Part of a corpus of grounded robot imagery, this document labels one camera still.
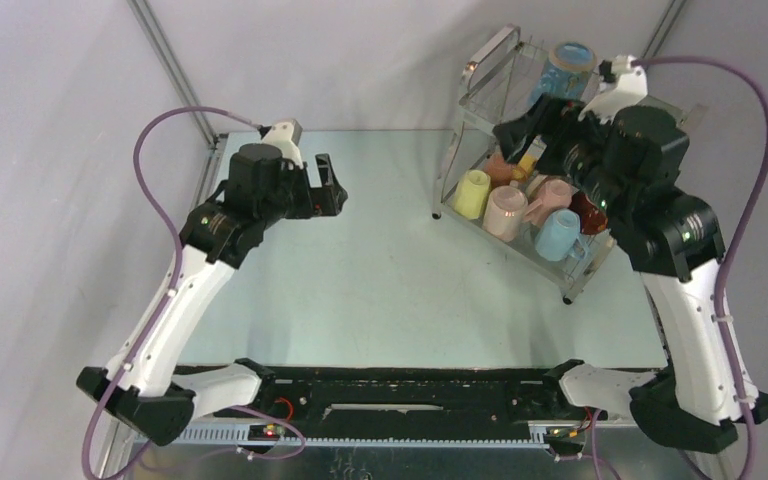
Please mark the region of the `pale pink cup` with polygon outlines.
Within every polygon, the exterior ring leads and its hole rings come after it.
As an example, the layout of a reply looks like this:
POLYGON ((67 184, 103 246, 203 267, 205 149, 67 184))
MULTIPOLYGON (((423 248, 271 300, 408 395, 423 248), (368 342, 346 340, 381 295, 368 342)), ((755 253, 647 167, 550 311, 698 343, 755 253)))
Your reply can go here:
POLYGON ((501 241, 512 241, 518 235, 527 206, 527 197, 516 186, 493 189, 487 200, 482 229, 501 241))

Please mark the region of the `blue patterned mug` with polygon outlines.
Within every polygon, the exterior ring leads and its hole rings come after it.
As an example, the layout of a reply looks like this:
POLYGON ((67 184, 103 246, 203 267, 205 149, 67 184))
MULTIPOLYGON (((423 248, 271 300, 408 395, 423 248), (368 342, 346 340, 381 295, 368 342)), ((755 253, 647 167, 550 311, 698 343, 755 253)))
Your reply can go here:
POLYGON ((544 94, 581 99, 596 63, 595 52, 582 43, 567 41, 555 45, 548 52, 541 76, 529 96, 528 107, 544 94))

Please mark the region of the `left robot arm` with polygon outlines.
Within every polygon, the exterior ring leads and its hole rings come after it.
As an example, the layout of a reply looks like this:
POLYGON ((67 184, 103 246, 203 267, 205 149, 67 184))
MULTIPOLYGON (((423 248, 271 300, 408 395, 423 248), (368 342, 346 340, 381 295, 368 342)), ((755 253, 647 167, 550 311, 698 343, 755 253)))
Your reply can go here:
POLYGON ((280 220, 335 217, 348 198, 326 153, 315 157, 321 181, 276 146, 249 143, 231 157, 227 179, 189 214, 168 277, 123 349, 104 367, 86 367, 77 386, 157 446, 176 440, 201 417, 241 406, 264 416, 276 403, 267 368, 236 360, 200 373, 176 371, 207 307, 266 231, 280 220))

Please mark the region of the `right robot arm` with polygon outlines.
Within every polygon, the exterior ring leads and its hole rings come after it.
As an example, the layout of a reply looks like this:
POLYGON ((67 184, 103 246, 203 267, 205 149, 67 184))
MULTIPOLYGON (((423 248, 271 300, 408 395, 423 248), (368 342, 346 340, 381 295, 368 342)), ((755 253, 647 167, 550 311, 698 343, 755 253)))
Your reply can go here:
POLYGON ((542 96, 523 116, 493 130, 503 156, 520 158, 544 144, 536 169, 569 181, 607 216, 607 229, 638 273, 668 354, 665 368, 632 373, 580 360, 550 370, 545 411, 566 418, 590 407, 634 420, 660 446, 716 454, 733 444, 737 425, 768 419, 758 391, 721 331, 713 289, 725 246, 713 209, 675 182, 688 136, 665 110, 620 109, 601 120, 580 101, 542 96))

